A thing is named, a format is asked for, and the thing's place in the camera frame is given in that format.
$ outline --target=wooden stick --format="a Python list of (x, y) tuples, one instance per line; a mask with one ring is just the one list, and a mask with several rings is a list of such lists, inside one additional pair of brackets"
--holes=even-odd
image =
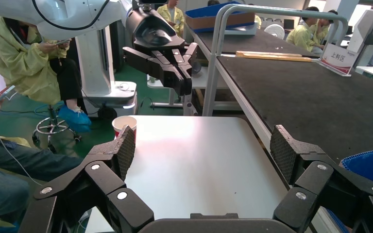
[(279, 52), (251, 52), (251, 51), (237, 51), (236, 56), (240, 57), (244, 54), (259, 54), (259, 55), (274, 55), (274, 56), (291, 56), (291, 57), (302, 57), (301, 54), (295, 53), (279, 53)]
[(249, 54), (249, 53), (244, 53), (244, 55), (240, 57), (253, 58), (253, 59), (266, 59), (266, 60), (312, 62), (312, 59), (309, 57), (275, 56), (275, 55)]

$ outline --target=white machine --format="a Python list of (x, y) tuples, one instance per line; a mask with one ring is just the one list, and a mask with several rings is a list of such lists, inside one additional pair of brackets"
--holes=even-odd
[(137, 109), (136, 84), (115, 81), (108, 27), (125, 25), (132, 6), (132, 0), (0, 0), (0, 16), (36, 25), (46, 39), (76, 37), (88, 114), (113, 117), (112, 109), (117, 116)]
[(359, 53), (354, 67), (366, 67), (373, 57), (373, 10), (366, 10), (357, 24), (347, 48)]

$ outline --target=robotic arm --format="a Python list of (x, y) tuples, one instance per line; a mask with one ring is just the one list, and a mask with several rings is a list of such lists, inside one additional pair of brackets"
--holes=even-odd
[(0, 0), (0, 16), (28, 22), (38, 27), (46, 39), (63, 40), (100, 30), (121, 20), (132, 35), (134, 49), (125, 47), (125, 61), (132, 67), (159, 79), (184, 99), (184, 108), (193, 110), (190, 63), (197, 45), (185, 45), (175, 30), (151, 4), (168, 0)]

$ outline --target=black conveyor surface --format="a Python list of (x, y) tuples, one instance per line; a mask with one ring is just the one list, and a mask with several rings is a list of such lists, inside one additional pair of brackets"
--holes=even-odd
[[(213, 33), (198, 33), (197, 35), (211, 51)], [(319, 56), (289, 44), (263, 30), (257, 30), (255, 35), (225, 35), (222, 52), (235, 54), (236, 51), (295, 53), (305, 57), (319, 58)]]
[(283, 125), (336, 163), (373, 150), (373, 80), (316, 63), (219, 57), (270, 130)]

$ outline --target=person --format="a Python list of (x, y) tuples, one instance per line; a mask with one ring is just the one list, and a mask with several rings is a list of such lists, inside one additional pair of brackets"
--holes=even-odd
[(218, 0), (209, 0), (208, 1), (208, 6), (213, 6), (213, 5), (218, 5), (220, 1)]
[[(329, 12), (338, 15), (338, 12), (335, 10), (330, 10)], [(334, 23), (333, 20), (320, 19), (316, 24), (310, 27), (311, 31), (314, 34), (312, 37), (312, 45), (314, 46), (312, 52), (316, 54), (322, 53), (323, 46), (321, 46), (321, 42), (328, 35), (329, 25), (331, 25), (332, 23)]]
[(261, 21), (261, 18), (257, 14), (255, 14), (255, 22), (258, 23), (258, 29), (261, 29), (261, 23), (262, 23), (262, 21)]
[[(52, 154), (50, 150), (30, 148), (28, 142), (22, 138), (1, 137), (1, 139), (8, 151), (22, 164), (32, 178), (41, 181), (51, 181), (82, 162), (81, 158)], [(0, 168), (26, 175), (17, 161), (6, 151), (1, 141)], [(26, 208), (29, 190), (26, 181), (0, 171), (0, 221), (18, 226), (17, 220)], [(0, 232), (16, 232), (15, 230), (16, 227), (0, 227)]]
[[(307, 7), (305, 10), (319, 12), (319, 9), (315, 6)], [(298, 25), (292, 32), (289, 33), (287, 42), (311, 52), (314, 46), (312, 45), (313, 32), (311, 31), (310, 27), (316, 24), (318, 20), (316, 18), (303, 17), (303, 21), (304, 23), (302, 25)]]
[(32, 100), (52, 105), (64, 100), (59, 117), (73, 130), (88, 132), (80, 71), (66, 58), (69, 42), (55, 43), (43, 40), (33, 24), (0, 17), (0, 75)]
[(159, 7), (157, 12), (175, 29), (179, 37), (183, 37), (185, 18), (177, 5), (178, 0), (169, 0), (168, 4)]

